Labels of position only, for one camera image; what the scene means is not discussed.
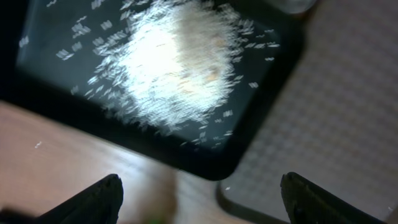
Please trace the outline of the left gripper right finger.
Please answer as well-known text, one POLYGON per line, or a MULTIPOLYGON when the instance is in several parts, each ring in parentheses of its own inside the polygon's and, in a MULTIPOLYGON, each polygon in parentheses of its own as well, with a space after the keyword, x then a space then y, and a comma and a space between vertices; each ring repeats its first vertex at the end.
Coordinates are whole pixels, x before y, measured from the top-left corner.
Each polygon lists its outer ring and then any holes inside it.
POLYGON ((282 176, 280 189, 294 224, 386 224, 295 172, 282 176))

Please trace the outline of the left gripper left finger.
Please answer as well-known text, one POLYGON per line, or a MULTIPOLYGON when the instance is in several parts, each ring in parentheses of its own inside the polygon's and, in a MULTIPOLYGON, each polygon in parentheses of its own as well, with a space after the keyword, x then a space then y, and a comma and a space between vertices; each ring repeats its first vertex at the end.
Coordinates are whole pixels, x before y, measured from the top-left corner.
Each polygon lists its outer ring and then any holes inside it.
POLYGON ((37 218, 48 224, 117 224, 123 183, 110 174, 37 218))

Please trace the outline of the pile of rice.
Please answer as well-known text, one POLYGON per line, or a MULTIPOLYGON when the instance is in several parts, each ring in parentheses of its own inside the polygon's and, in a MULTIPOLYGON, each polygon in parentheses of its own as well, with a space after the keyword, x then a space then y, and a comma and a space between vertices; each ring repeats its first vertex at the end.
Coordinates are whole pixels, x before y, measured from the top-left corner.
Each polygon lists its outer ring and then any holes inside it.
POLYGON ((34 1, 17 68, 140 132, 220 151, 280 52, 216 1, 34 1))

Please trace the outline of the dark brown serving tray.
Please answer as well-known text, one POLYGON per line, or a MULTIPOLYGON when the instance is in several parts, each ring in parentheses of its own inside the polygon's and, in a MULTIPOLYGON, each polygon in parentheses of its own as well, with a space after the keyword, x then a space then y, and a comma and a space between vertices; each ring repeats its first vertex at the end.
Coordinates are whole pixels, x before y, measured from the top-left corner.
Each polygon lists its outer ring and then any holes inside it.
POLYGON ((295 172, 350 205, 397 222, 397 0, 330 0, 236 171, 220 207, 253 223, 287 222, 280 180, 295 172))

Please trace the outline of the black tray bin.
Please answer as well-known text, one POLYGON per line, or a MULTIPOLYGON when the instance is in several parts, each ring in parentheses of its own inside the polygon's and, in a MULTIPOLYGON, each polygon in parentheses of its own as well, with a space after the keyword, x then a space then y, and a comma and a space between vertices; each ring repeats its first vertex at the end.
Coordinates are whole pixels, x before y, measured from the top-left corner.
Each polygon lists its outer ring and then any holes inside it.
POLYGON ((264 1, 2 1, 1 99, 222 180, 304 43, 264 1))

